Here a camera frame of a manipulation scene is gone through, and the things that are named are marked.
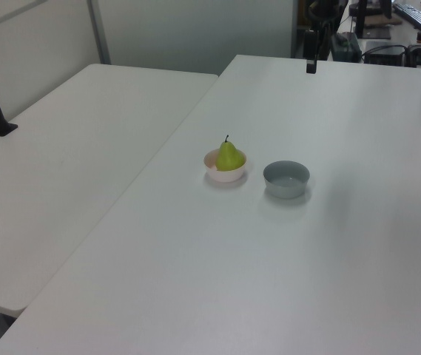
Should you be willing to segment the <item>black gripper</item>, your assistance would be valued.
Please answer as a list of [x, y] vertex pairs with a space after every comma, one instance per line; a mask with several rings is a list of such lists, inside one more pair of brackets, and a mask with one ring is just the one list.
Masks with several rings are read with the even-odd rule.
[[318, 31], [306, 30], [303, 37], [303, 57], [307, 60], [307, 73], [317, 71]]

